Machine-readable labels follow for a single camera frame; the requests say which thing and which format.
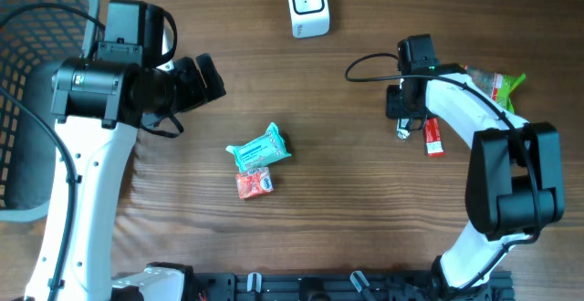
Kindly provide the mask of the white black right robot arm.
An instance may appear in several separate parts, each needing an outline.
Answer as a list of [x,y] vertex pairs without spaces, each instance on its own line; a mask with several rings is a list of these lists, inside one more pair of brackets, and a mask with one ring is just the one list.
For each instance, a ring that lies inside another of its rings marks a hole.
[[565,210],[558,131],[509,112],[457,64],[443,65],[428,35],[398,44],[400,83],[388,88],[392,119],[438,117],[471,150],[465,209],[469,219],[454,245],[433,263],[433,295],[476,294],[516,246],[536,242]]

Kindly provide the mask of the orange snack packet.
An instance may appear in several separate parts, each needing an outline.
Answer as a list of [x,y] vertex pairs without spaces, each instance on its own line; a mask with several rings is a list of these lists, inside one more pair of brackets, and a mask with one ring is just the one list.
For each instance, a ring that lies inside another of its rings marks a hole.
[[254,198],[274,190],[270,171],[267,167],[238,173],[235,179],[238,195],[241,200]]

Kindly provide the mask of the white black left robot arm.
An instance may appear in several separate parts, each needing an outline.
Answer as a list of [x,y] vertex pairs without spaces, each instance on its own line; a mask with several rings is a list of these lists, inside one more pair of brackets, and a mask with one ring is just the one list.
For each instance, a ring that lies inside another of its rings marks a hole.
[[57,156],[47,225],[27,300],[145,299],[132,279],[115,286],[110,252],[120,187],[140,130],[225,95],[210,55],[176,58],[163,44],[172,15],[142,1],[112,0],[104,36],[52,77],[48,128]]

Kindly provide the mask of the red coffee stick sachet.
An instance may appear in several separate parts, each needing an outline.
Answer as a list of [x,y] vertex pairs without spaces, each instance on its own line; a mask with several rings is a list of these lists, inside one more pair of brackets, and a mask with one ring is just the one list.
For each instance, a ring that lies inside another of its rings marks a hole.
[[428,119],[423,128],[423,136],[426,153],[429,157],[442,157],[445,155],[438,119]]

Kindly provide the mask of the green candy bag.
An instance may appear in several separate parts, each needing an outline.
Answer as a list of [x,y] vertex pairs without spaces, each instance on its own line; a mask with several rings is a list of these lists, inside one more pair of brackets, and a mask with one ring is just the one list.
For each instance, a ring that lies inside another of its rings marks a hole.
[[526,80],[526,75],[518,77],[489,72],[480,68],[464,65],[463,69],[472,78],[472,81],[487,96],[494,100],[499,106],[511,113],[515,113],[510,95]]

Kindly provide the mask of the teal tissue pack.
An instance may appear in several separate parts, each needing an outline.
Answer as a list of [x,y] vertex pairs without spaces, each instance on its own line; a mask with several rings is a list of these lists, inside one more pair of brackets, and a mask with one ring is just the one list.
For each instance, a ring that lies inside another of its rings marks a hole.
[[245,145],[229,145],[225,150],[235,157],[235,165],[240,172],[266,167],[291,156],[274,122],[268,125],[262,136]]

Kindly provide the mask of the green white gum pack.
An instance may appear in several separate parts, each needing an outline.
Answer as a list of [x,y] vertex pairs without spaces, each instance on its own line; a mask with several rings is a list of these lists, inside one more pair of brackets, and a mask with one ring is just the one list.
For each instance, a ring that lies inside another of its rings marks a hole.
[[410,137],[411,124],[408,118],[397,119],[396,135],[400,140],[407,140]]

